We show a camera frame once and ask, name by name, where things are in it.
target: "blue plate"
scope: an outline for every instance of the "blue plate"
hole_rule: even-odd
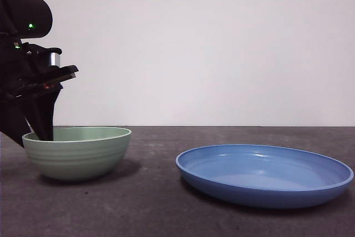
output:
[[[303,150],[251,144],[200,147],[176,157],[196,189],[236,204],[305,208],[339,196],[354,172],[340,161]]]

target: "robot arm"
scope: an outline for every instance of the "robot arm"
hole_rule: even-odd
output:
[[[44,37],[51,27],[52,13],[45,1],[0,0],[0,131],[21,146],[29,125],[39,139],[53,140],[60,82],[78,71],[74,65],[59,66],[59,48],[21,42]]]

